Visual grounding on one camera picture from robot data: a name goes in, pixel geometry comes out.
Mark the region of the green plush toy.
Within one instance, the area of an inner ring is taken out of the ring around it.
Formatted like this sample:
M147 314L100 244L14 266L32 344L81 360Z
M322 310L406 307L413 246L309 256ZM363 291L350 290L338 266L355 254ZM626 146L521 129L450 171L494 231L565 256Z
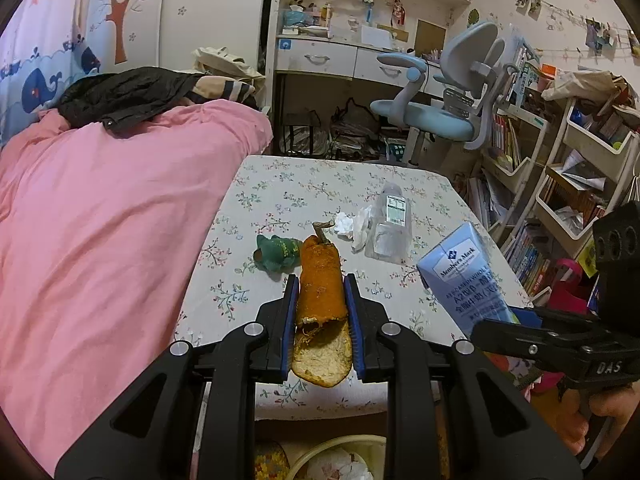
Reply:
M297 238L273 235L256 237L253 260L259 270L269 273L283 273L299 265L300 248L303 242Z

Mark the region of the small white tissue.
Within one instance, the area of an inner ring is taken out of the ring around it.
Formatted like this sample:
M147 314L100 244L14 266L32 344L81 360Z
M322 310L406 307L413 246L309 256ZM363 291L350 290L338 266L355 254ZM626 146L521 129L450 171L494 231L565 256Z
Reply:
M372 218L372 205L359 209L354 216L339 212L334 219L333 231L338 237L349 240L352 243L352 252L356 254L367 244Z

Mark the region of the clear plastic bottle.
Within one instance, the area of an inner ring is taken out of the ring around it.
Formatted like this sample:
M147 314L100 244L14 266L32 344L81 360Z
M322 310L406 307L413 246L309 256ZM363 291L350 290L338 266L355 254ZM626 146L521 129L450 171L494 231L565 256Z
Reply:
M399 185L386 182L372 209L366 256L396 264L407 260L412 240L411 220L410 200Z

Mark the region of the blue milk carton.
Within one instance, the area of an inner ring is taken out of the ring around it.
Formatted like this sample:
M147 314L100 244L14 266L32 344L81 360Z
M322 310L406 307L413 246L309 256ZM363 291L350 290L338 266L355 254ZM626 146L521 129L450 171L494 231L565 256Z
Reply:
M418 264L422 282L465 336L476 323L494 320L516 324L491 271L482 239L465 222L444 238Z

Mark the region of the yellow trash bin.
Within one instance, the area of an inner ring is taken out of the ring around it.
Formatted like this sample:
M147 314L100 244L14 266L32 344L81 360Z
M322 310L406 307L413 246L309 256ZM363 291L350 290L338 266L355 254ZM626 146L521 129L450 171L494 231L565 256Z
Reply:
M354 434L318 444L296 460L288 479L383 479L386 437Z

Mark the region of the magenta bag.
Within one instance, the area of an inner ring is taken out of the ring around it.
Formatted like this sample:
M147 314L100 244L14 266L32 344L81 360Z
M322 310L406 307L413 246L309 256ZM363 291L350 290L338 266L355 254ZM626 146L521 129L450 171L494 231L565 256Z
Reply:
M551 294L546 303L550 310L586 314L589 294L580 284L584 269L575 260L559 259L552 272Z

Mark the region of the white bookshelf cart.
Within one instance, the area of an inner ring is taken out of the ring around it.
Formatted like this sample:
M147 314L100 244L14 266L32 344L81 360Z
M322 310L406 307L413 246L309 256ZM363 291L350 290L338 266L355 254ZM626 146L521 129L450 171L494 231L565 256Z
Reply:
M592 228L626 194L639 158L639 96L622 75L568 72L520 51L464 198L529 302L574 260L593 275Z

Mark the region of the pink bed blanket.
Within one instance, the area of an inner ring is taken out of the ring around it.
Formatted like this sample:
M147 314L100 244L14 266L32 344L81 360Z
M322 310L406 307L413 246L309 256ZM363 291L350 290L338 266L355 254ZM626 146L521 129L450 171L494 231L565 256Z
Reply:
M47 472L162 352L268 118L178 106L117 139L41 115L1 152L1 408Z

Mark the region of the striped beige pillow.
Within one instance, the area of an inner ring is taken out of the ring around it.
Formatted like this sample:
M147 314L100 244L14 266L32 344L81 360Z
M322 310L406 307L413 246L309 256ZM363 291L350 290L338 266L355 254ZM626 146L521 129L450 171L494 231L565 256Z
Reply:
M195 104L213 100L227 100L257 108L255 87L246 82L223 76L201 77L186 95Z

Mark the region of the blue grey desk chair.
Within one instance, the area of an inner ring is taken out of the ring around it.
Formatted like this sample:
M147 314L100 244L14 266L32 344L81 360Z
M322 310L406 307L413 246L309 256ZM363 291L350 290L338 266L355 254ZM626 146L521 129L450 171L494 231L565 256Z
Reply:
M442 105L425 105L413 98L430 78L423 58L399 52L378 55L385 67L401 67L407 84L391 100L370 104L372 113L409 131L405 159L419 166L426 142L457 143L465 151L478 151L489 141L495 107L501 89L518 68L500 58L506 40L493 22L479 22L455 36L444 47L439 60L438 82L444 86Z

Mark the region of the beige tote bag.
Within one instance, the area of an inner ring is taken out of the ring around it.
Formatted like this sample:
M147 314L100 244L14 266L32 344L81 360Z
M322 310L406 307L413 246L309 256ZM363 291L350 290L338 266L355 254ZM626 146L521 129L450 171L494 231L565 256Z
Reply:
M233 79L262 80L265 76L245 62L244 58L229 52L227 47L199 47L192 55L194 68L200 72Z

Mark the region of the black jacket on bed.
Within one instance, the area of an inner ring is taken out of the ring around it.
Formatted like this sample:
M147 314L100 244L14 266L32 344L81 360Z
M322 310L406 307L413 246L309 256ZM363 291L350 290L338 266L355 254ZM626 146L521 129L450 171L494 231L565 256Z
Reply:
M200 79L152 66L97 74L69 86L56 108L74 129L98 122L115 138L126 139L142 122L176 106Z

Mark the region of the white desk with drawers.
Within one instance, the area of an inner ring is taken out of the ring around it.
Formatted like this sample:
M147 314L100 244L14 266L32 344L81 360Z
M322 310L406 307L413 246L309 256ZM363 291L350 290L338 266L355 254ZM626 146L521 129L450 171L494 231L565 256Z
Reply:
M308 155L334 110L390 99L408 79L382 52L435 53L471 0L271 0L266 70L273 151Z

